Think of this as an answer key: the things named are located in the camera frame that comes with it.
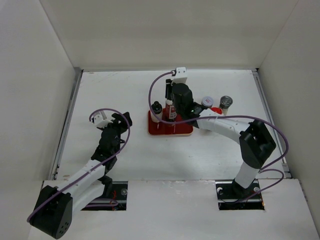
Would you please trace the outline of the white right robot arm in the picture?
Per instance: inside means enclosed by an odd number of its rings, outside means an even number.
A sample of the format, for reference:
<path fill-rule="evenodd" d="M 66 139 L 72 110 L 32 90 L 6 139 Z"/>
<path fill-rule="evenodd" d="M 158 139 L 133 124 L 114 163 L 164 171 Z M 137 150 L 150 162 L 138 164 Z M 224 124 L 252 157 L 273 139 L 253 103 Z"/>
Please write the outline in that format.
<path fill-rule="evenodd" d="M 225 118 L 195 102 L 192 91 L 186 84 L 174 83 L 170 79 L 165 83 L 165 97 L 172 101 L 176 113 L 184 123 L 215 132 L 239 144 L 243 163 L 232 181 L 231 190 L 236 197 L 245 197 L 259 170 L 276 148 L 265 123 L 257 119 L 243 123 Z"/>

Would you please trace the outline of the dark red sauce bottle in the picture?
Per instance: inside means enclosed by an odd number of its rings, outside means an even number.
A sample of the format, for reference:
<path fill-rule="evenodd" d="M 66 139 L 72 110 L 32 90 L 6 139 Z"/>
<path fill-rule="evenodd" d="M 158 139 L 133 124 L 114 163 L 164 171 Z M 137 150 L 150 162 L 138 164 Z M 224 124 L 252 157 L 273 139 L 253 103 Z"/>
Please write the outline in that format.
<path fill-rule="evenodd" d="M 177 113 L 173 101 L 166 99 L 165 101 L 165 120 L 167 122 L 175 122 L 177 118 Z"/>

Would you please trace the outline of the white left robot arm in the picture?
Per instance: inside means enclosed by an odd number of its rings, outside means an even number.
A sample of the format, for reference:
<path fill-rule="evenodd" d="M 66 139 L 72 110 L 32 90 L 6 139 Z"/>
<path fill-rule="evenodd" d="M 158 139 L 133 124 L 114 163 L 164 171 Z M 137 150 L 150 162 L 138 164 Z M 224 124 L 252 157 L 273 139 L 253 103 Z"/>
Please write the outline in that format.
<path fill-rule="evenodd" d="M 112 120 L 104 119 L 100 110 L 94 111 L 90 122 L 101 130 L 98 146 L 88 162 L 60 185 L 46 185 L 39 193 L 27 222 L 34 228 L 58 240 L 71 226 L 73 215 L 88 207 L 96 198 L 112 195 L 112 179 L 107 173 L 117 162 L 117 155 L 127 144 L 123 133 L 130 133 L 133 125 L 129 112 L 115 110 Z"/>

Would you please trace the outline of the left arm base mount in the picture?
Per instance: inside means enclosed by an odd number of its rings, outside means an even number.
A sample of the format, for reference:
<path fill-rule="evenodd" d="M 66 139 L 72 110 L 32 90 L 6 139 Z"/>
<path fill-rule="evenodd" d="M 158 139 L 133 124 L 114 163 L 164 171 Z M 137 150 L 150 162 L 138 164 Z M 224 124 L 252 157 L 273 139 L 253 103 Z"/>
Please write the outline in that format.
<path fill-rule="evenodd" d="M 104 176 L 99 179 L 104 185 L 101 196 L 91 201 L 83 211 L 125 211 L 127 209 L 128 181 L 113 181 Z"/>

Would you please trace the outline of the black cap clear bottle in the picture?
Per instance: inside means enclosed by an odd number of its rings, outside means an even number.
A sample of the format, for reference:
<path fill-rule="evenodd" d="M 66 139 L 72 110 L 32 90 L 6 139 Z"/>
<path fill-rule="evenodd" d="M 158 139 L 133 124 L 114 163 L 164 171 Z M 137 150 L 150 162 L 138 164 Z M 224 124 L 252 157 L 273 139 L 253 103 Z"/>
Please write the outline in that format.
<path fill-rule="evenodd" d="M 158 102 L 155 101 L 152 105 L 151 105 L 151 109 L 153 110 L 153 113 L 150 113 L 151 116 L 151 120 L 154 123 L 159 123 L 159 119 L 162 119 L 163 116 L 163 107 L 162 105 Z"/>

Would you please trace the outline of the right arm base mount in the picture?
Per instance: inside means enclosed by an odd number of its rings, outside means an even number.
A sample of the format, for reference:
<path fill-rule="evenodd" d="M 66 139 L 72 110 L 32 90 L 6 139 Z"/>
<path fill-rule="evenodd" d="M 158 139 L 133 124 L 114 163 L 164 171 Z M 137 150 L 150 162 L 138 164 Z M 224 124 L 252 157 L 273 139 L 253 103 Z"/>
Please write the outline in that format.
<path fill-rule="evenodd" d="M 215 182 L 218 208 L 220 211 L 264 210 L 262 195 L 257 180 L 246 189 L 238 187 L 233 181 Z"/>

